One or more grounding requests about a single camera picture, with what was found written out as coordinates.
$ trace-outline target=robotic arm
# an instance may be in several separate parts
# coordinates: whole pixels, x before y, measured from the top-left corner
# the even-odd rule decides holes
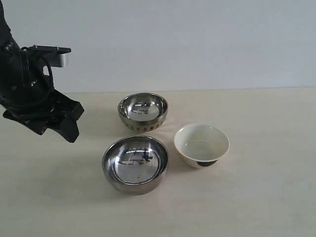
[[[64,67],[70,48],[31,46],[20,48],[6,24],[0,1],[0,104],[3,117],[42,135],[53,129],[67,141],[79,136],[77,120],[82,105],[55,90],[51,67]],[[43,67],[49,75],[44,75]]]

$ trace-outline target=white tabletop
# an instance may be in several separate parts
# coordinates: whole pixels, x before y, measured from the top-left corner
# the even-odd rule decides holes
[[[133,134],[117,114],[128,94],[70,95],[85,108],[74,144],[0,119],[0,236],[316,236],[316,88],[159,92],[169,113],[146,134],[167,146],[170,166],[143,196],[114,190],[101,167]],[[191,168],[176,153],[173,136],[191,122],[228,135],[213,166]]]

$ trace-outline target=white ceramic bowl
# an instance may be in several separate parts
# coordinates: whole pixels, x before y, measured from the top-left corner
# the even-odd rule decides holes
[[[184,161],[197,168],[212,165],[229,150],[229,140],[220,129],[201,123],[188,124],[174,136],[174,145]]]

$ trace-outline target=bowl rim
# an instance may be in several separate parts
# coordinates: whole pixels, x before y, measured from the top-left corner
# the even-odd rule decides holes
[[[204,160],[204,159],[203,159],[203,160],[201,160],[201,159],[195,159],[195,158],[189,157],[189,156],[185,155],[183,152],[181,152],[180,149],[176,146],[176,143],[175,143],[176,136],[177,136],[177,134],[179,134],[180,131],[182,131],[182,130],[185,129],[186,127],[189,127],[189,126],[192,126],[192,125],[211,126],[212,128],[215,128],[215,129],[219,130],[220,132],[222,132],[222,133],[224,134],[224,136],[227,138],[227,141],[228,141],[228,147],[227,147],[227,150],[225,151],[225,153],[222,154],[220,157],[218,157],[218,158],[216,158],[216,159],[207,159],[207,160]],[[230,150],[230,147],[231,147],[231,143],[230,143],[230,141],[229,141],[229,138],[228,138],[227,134],[226,134],[225,132],[223,132],[221,129],[219,129],[218,127],[215,127],[215,126],[213,126],[213,125],[211,125],[211,124],[208,124],[208,123],[189,123],[189,124],[184,125],[183,127],[181,127],[181,128],[175,133],[174,138],[173,138],[173,144],[174,144],[176,150],[177,150],[182,156],[184,156],[184,157],[186,157],[186,158],[188,158],[188,159],[190,159],[190,160],[197,161],[197,162],[212,162],[212,161],[219,160],[219,159],[221,159],[222,157],[224,157],[224,156],[228,153],[228,151]]]
[[[158,142],[159,144],[161,144],[162,147],[163,147],[163,148],[165,149],[165,151],[167,152],[166,165],[165,165],[164,169],[160,172],[159,175],[153,176],[152,178],[146,180],[145,182],[142,182],[142,183],[124,183],[124,182],[117,182],[116,180],[114,180],[113,178],[111,178],[111,177],[108,175],[108,173],[105,171],[105,166],[104,166],[104,159],[105,159],[105,156],[106,156],[107,152],[108,152],[116,143],[121,142],[121,141],[123,141],[123,140],[125,140],[125,139],[133,138],[133,137],[145,137],[145,138],[153,139],[153,140],[155,140],[156,142]],[[122,185],[127,185],[127,186],[137,186],[137,185],[143,185],[143,184],[149,183],[149,182],[155,180],[156,178],[162,176],[162,175],[167,171],[168,166],[169,166],[169,152],[168,152],[167,147],[166,147],[161,141],[159,141],[158,139],[156,139],[156,138],[154,138],[154,137],[151,137],[151,136],[146,136],[146,135],[131,135],[131,136],[123,137],[123,138],[117,140],[116,142],[112,143],[112,144],[109,146],[109,148],[106,149],[106,151],[104,152],[103,157],[102,157],[102,169],[103,169],[103,172],[104,172],[104,174],[106,175],[106,177],[107,177],[108,179],[110,179],[111,181],[113,181],[113,182],[116,182],[116,183],[119,183],[119,184],[122,184]]]
[[[152,119],[152,120],[136,121],[136,120],[133,120],[133,119],[131,119],[131,118],[126,117],[124,114],[122,114],[122,113],[120,112],[119,107],[120,107],[120,105],[122,104],[122,102],[123,102],[124,100],[128,99],[129,97],[132,97],[132,96],[135,96],[135,95],[141,95],[141,94],[154,95],[154,96],[157,96],[157,97],[161,98],[161,99],[166,103],[166,109],[165,109],[164,113],[162,113],[160,116],[158,116],[158,117],[156,117],[156,118],[154,118],[154,119]],[[154,120],[156,120],[156,119],[159,119],[160,117],[164,116],[164,115],[168,112],[168,108],[169,108],[168,101],[167,101],[164,97],[162,97],[161,95],[158,95],[158,94],[155,94],[155,93],[152,93],[152,92],[139,92],[139,93],[134,93],[134,94],[128,95],[128,96],[126,96],[125,98],[123,98],[123,99],[119,102],[119,104],[118,104],[118,114],[121,115],[122,117],[124,117],[124,118],[126,118],[126,119],[129,119],[129,120],[131,120],[131,121],[134,121],[134,122],[141,122],[141,123],[142,123],[142,122],[152,122],[152,121],[154,121]]]

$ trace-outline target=white wall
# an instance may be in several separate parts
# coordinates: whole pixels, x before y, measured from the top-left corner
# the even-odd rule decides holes
[[[2,0],[20,46],[71,47],[63,92],[316,86],[314,0]]]

